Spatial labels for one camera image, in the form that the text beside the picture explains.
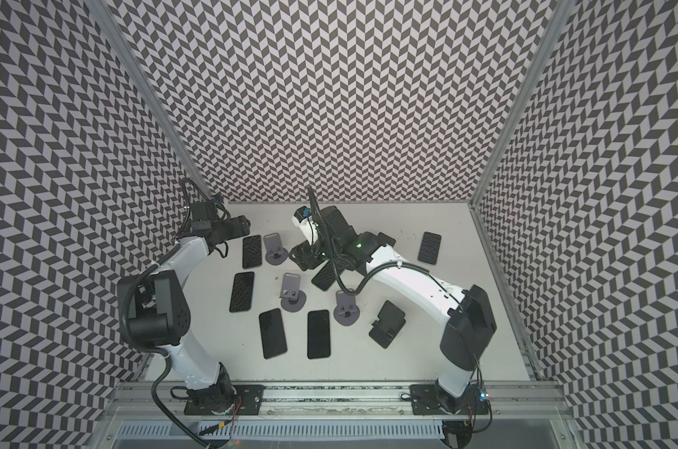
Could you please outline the purple-edged phone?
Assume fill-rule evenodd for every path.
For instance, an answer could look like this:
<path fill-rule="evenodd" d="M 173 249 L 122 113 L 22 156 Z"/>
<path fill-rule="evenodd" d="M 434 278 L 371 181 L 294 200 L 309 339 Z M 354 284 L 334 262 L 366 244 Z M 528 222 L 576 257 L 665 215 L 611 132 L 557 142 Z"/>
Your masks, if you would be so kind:
<path fill-rule="evenodd" d="M 242 267 L 254 269 L 262 265 L 262 237 L 260 235 L 247 236 L 242 240 Z"/>

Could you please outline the teal-edged phone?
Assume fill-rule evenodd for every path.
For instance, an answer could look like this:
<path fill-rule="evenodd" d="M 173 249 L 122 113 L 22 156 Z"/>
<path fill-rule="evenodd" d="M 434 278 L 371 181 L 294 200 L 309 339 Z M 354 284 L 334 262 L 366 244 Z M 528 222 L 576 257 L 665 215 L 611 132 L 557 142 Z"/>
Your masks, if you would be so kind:
<path fill-rule="evenodd" d="M 311 284 L 323 292 L 329 291 L 335 282 L 336 270 L 331 261 L 328 261 L 311 280 Z"/>
<path fill-rule="evenodd" d="M 255 273 L 253 271 L 240 272 L 234 276 L 230 306 L 228 307 L 228 310 L 232 314 L 236 314 L 236 312 L 248 312 L 251 310 L 254 280 Z"/>

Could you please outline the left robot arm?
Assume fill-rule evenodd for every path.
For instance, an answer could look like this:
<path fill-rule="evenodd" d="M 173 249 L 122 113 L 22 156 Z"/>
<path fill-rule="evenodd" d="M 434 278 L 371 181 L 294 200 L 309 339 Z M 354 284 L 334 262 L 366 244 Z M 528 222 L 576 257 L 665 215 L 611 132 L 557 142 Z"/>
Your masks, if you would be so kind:
<path fill-rule="evenodd" d="M 185 382 L 188 401 L 198 402 L 216 415 L 236 418 L 239 398 L 226 367 L 210 357 L 191 331 L 191 311 L 185 284 L 196 267 L 213 253 L 228 256 L 228 243 L 245 237 L 250 222 L 232 216 L 219 195 L 200 192 L 197 200 L 189 194 L 198 183 L 185 177 L 179 181 L 185 200 L 185 215 L 174 235 L 174 246 L 160 260 L 135 276 L 117 284 L 119 331 L 132 349 L 157 355 L 165 362 L 163 372 L 153 381 L 150 395 L 172 424 L 202 448 L 215 443 L 189 428 L 161 400 L 159 387 L 170 372 Z"/>

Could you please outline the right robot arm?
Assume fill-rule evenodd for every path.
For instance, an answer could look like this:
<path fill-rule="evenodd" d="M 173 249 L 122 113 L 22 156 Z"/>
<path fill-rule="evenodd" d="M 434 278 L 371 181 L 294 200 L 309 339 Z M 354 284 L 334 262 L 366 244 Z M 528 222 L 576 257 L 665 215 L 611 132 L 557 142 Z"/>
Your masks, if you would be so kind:
<path fill-rule="evenodd" d="M 433 276 L 402 257 L 391 237 L 359 234 L 336 207 L 320 208 L 313 188 L 307 196 L 308 204 L 292 217 L 305 240 L 291 249 L 289 258 L 302 271 L 331 268 L 349 297 L 378 281 L 417 304 L 444 329 L 439 348 L 447 366 L 434 383 L 436 408 L 451 415 L 477 411 L 484 400 L 480 359 L 498 329 L 487 292 L 478 285 L 465 289 Z"/>

